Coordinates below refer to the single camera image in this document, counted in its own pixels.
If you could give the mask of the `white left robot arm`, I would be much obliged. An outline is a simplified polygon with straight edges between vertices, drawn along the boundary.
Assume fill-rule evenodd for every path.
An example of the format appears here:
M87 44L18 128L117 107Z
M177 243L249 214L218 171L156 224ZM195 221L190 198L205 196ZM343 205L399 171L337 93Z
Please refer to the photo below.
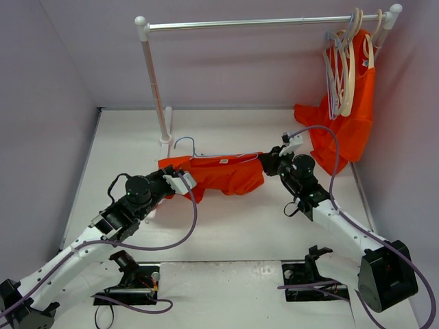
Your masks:
M196 182L172 166L125 177L124 196L112 199L70 245L33 274L1 283L2 327L51 328L83 299L139 279L139 264L127 252L136 247L124 241L163 199L192 194Z

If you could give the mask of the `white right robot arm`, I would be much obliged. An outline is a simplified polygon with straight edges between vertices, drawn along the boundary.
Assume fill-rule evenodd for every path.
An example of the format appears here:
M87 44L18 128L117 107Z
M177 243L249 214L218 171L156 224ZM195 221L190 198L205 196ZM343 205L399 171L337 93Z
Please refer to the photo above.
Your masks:
M310 247L303 266L306 279L341 282L355 289L376 313L418 293L414 270L406 262L410 259L407 246L400 240L389 242L344 216L313 174L314 159L306 154L283 155L282 150L273 147L258 156L263 172L280 177L297 210L343 242L351 253L343 257L329 247Z

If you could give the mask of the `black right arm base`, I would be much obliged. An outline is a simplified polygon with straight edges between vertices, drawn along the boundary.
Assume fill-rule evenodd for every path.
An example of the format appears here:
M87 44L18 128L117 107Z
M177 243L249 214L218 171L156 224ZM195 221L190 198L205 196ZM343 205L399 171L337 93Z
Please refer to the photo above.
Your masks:
M304 260L282 262L282 290L286 302L350 302L346 285L320 275L316 267L319 257L333 253L327 247L310 247Z

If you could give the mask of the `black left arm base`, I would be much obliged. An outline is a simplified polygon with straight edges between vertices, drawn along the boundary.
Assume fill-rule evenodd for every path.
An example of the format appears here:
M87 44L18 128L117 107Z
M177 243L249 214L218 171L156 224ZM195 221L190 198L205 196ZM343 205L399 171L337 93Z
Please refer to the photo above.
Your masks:
M161 278L159 263L138 263L123 250L111 255L110 261L117 264L121 280L96 293L97 296L106 296L130 306L156 305Z

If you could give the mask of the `light blue wire hanger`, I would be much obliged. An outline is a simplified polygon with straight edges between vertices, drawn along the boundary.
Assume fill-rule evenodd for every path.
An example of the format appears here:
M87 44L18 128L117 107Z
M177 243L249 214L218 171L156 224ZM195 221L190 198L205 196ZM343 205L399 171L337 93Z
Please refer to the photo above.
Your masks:
M250 152L250 153L244 153L244 154L198 154L196 151L196 141L191 136L182 136L180 138L177 138L174 141L173 149L176 149L179 142L183 140L189 140L191 141L191 158L225 158L225 157L232 157L232 158L243 158L246 156L249 156L251 160L256 160L258 156L261 154L260 152Z

